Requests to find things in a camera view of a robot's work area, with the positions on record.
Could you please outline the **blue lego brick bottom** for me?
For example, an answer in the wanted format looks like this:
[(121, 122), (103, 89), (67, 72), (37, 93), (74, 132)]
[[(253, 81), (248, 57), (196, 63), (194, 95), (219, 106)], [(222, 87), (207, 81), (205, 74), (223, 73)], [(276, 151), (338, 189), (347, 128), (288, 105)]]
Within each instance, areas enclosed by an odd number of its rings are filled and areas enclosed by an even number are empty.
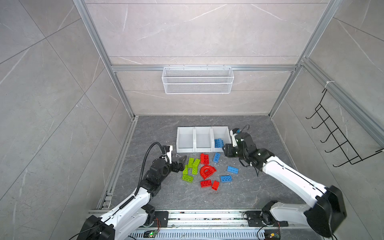
[(226, 176), (220, 176), (221, 183), (230, 183), (233, 181), (232, 176), (226, 175)]

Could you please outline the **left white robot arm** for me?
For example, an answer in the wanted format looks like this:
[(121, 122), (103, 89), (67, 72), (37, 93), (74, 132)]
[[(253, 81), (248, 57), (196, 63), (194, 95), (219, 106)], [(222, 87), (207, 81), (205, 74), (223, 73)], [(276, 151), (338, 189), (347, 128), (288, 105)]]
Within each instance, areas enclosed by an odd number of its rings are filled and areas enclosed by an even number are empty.
[(138, 188), (109, 212), (87, 218), (77, 239), (124, 240), (137, 228), (151, 226), (155, 222), (155, 207), (149, 202), (160, 191), (165, 178), (172, 172), (182, 172), (186, 163), (187, 156), (172, 163), (155, 159)]

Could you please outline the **blue lego brick top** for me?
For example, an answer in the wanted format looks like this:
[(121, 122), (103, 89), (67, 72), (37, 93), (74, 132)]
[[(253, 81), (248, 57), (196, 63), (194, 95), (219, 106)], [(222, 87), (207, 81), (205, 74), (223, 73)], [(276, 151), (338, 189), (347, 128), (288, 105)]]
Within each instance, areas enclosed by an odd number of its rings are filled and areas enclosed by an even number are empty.
[(215, 164), (217, 164), (217, 163), (219, 162), (219, 160), (220, 160), (220, 156), (221, 156), (220, 153), (215, 153), (214, 158), (213, 158), (213, 162), (214, 162)]

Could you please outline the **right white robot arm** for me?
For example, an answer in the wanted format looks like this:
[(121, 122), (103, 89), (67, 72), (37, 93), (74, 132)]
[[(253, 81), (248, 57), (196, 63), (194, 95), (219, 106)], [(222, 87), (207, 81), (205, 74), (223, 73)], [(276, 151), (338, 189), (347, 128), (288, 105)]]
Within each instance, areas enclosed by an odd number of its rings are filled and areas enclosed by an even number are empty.
[(244, 167), (253, 167), (258, 174), (275, 178), (304, 201), (304, 204), (270, 201), (260, 213), (265, 226), (287, 221), (309, 226), (322, 237), (335, 237), (335, 231), (347, 217), (340, 189), (326, 187), (302, 175), (271, 151), (257, 148), (251, 135), (240, 129), (231, 130), (230, 136), (232, 142), (222, 148), (226, 157), (238, 158)]

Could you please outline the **blue lego brick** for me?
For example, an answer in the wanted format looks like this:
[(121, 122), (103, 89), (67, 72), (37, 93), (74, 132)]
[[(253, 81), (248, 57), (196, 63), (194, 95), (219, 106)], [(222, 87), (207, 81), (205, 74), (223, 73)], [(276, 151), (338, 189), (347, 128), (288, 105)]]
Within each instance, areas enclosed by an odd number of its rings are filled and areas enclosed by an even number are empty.
[(239, 169), (235, 168), (235, 167), (228, 166), (227, 172), (232, 173), (232, 174), (238, 174), (239, 173)]
[(219, 148), (222, 148), (224, 146), (224, 142), (222, 139), (218, 139), (218, 146)]
[(219, 162), (219, 160), (220, 160), (220, 156), (221, 156), (220, 153), (215, 153), (214, 158), (213, 158), (213, 162), (214, 162), (215, 164), (217, 164), (217, 163)]
[(233, 181), (232, 176), (226, 175), (226, 176), (220, 176), (221, 183), (230, 183)]

